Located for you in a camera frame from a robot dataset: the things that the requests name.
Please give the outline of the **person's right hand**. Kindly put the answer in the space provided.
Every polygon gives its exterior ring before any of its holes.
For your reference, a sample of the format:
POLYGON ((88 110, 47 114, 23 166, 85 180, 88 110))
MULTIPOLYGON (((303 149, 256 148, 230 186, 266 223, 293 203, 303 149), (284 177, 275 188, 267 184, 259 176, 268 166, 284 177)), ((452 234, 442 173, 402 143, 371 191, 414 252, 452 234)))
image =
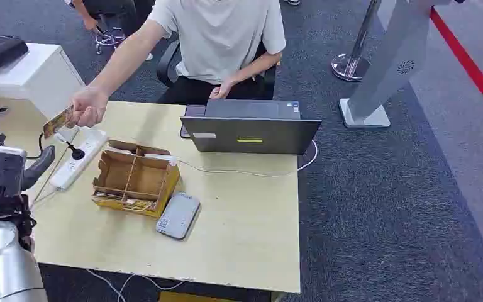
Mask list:
POLYGON ((73 111, 66 126, 92 128, 102 122, 108 96, 96 87, 84 87, 72 97, 73 111))

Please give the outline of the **person's left hand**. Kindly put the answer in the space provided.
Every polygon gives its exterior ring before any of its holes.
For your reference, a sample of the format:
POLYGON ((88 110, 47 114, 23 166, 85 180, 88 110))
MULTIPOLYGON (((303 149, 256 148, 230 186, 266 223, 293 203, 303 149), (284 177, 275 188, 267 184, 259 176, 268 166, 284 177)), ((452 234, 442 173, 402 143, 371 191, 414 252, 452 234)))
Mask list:
POLYGON ((209 99, 226 99, 235 84, 236 82, 233 81, 224 81, 219 86, 213 88, 209 99))

